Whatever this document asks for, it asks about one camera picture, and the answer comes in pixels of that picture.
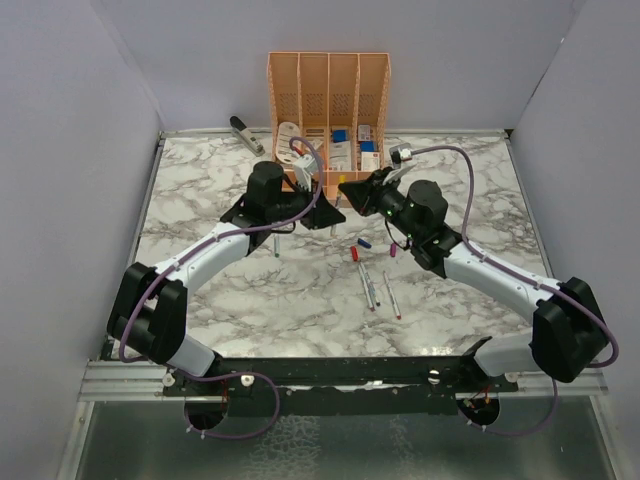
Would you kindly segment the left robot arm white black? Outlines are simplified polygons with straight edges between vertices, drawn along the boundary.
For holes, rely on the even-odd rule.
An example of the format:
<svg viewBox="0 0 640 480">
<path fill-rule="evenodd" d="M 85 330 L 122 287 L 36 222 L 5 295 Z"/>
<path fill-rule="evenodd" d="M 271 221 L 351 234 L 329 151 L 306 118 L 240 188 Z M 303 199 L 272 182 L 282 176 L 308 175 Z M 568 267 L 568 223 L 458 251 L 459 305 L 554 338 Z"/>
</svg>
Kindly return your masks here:
<svg viewBox="0 0 640 480">
<path fill-rule="evenodd" d="M 203 238 L 154 266 L 136 262 L 122 278 L 107 332 L 156 364 L 186 373 L 195 392 L 206 395 L 220 385 L 218 355 L 186 332 L 191 296 L 232 263 L 250 255 L 282 227 L 300 223 L 309 230 L 344 222 L 328 202 L 318 172 L 321 160 L 306 154 L 294 164 L 291 190 L 283 167 L 273 161 L 254 165 L 245 193 Z"/>
</svg>

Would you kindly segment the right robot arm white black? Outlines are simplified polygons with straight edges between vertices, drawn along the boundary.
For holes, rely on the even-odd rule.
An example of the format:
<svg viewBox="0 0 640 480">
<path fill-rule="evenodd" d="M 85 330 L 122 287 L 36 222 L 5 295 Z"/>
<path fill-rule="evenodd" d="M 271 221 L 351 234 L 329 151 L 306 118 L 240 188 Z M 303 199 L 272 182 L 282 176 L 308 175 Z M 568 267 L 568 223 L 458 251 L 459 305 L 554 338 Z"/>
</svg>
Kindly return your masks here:
<svg viewBox="0 0 640 480">
<path fill-rule="evenodd" d="M 404 234 L 423 269 L 479 290 L 532 326 L 531 334 L 475 345 L 469 353 L 473 358 L 459 367 L 467 389 L 481 391 L 495 377 L 513 372 L 541 371 L 570 383 L 606 347 L 607 337 L 597 324 L 601 312 L 586 282 L 559 282 L 513 265 L 497 267 L 494 259 L 476 245 L 466 245 L 446 224 L 448 203 L 435 182 L 415 181 L 407 193 L 399 191 L 399 184 L 399 171 L 385 168 L 338 189 L 358 214 L 379 214 Z"/>
</svg>

